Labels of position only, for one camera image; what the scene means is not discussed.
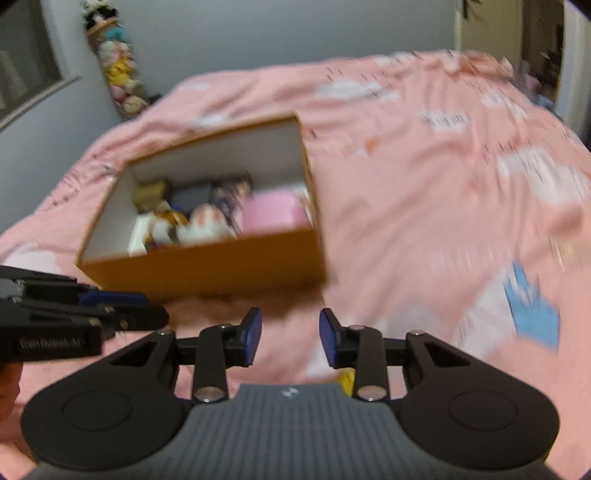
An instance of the circular pad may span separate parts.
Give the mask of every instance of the circular pad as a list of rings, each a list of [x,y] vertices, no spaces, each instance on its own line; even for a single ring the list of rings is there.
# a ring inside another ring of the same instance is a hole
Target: circular pad
[[[449,404],[449,413],[460,425],[478,432],[495,432],[517,418],[517,407],[506,396],[488,391],[462,393]]]
[[[73,471],[105,471],[163,448],[185,415],[170,390],[129,367],[108,375],[74,374],[42,390],[27,404],[21,428],[37,460]]]
[[[558,435],[552,402],[491,367],[438,369],[400,401],[398,419],[428,453],[478,471],[544,459]]]
[[[87,392],[73,397],[64,407],[64,418],[74,428],[99,432],[121,425],[131,414],[131,403],[118,393]]]

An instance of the yellow object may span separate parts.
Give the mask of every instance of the yellow object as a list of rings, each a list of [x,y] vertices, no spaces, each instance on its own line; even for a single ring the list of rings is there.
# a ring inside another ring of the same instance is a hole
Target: yellow object
[[[166,180],[155,181],[136,187],[133,203],[140,212],[155,210],[166,199],[170,185]]]
[[[182,213],[169,209],[165,212],[156,212],[156,217],[166,220],[170,225],[187,225],[189,221]]]
[[[131,80],[129,74],[133,71],[133,69],[127,65],[127,59],[122,58],[117,60],[111,68],[107,72],[107,78],[109,80],[109,85],[123,87],[125,84]]]
[[[355,369],[353,368],[344,368],[339,377],[337,382],[343,387],[345,394],[352,397],[353,396],[353,385],[355,383]]]

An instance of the white wall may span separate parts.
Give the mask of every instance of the white wall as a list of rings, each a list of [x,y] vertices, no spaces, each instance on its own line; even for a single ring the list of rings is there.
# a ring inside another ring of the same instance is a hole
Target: white wall
[[[0,232],[31,213],[102,133],[119,123],[76,0],[44,0],[64,76],[80,80],[51,95],[0,132]]]
[[[454,0],[112,4],[129,30],[151,93],[166,93],[180,80],[202,72],[454,45]]]

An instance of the pink comforter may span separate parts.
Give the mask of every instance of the pink comforter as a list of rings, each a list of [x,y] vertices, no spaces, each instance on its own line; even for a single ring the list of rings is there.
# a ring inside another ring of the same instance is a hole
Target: pink comforter
[[[168,306],[179,335],[260,306],[259,351],[252,368],[229,373],[235,391],[241,382],[333,378],[317,332],[324,305],[346,325],[388,336],[430,331],[549,395],[561,415],[549,464],[578,478],[591,465],[591,409],[583,408],[591,154],[510,75],[489,57],[442,51],[191,78],[96,141],[36,213],[3,235],[0,260],[87,280],[73,258],[126,160],[193,129],[296,111],[318,187],[328,284],[231,303],[181,299]],[[516,301],[525,308],[513,318]],[[106,350],[135,338],[118,335]],[[33,465],[18,431],[24,404],[90,362],[25,366],[17,407],[0,427],[6,477]],[[396,370],[391,383],[404,393]],[[184,367],[177,394],[189,385]]]

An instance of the cardboard box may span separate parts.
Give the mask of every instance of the cardboard box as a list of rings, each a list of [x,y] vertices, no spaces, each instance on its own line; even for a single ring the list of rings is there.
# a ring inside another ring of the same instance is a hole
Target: cardboard box
[[[174,187],[245,172],[255,191],[305,182],[312,226],[129,256],[138,221],[132,201],[137,185],[166,179]],[[140,291],[153,301],[266,293],[321,283],[325,269],[315,205],[295,115],[197,133],[128,163],[92,222],[76,265],[104,289]]]

